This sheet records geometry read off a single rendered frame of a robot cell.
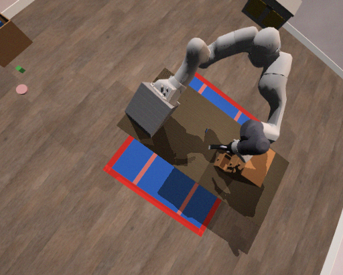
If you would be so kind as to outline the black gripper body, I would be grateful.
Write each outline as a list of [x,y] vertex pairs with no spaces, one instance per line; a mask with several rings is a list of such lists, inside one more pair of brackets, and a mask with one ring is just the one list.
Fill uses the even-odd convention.
[[233,142],[230,142],[229,145],[226,146],[225,150],[228,150],[231,154],[234,154],[231,149],[231,145]]

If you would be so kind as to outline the brown wooden chest of drawers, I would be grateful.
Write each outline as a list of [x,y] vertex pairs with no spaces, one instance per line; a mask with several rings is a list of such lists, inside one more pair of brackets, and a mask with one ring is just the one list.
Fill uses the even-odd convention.
[[233,180],[261,187],[275,152],[269,148],[265,154],[253,156],[244,166],[241,173],[231,172],[227,176]]

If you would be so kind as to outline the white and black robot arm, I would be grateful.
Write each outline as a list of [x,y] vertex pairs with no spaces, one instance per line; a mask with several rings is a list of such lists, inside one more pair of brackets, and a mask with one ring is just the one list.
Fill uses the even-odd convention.
[[253,119],[247,120],[241,126],[241,140],[233,140],[232,151],[246,163],[254,155],[266,153],[270,144],[279,137],[287,100],[285,87],[292,62],[291,54],[281,52],[280,49],[279,31],[273,27],[261,31],[254,26],[245,27],[218,37],[209,46],[200,38],[192,38],[176,74],[169,79],[157,80],[150,86],[163,100],[176,105],[180,95],[193,80],[198,67],[208,68],[223,58],[241,52],[249,53],[248,57],[253,66],[263,67],[258,89],[271,110],[268,124]]

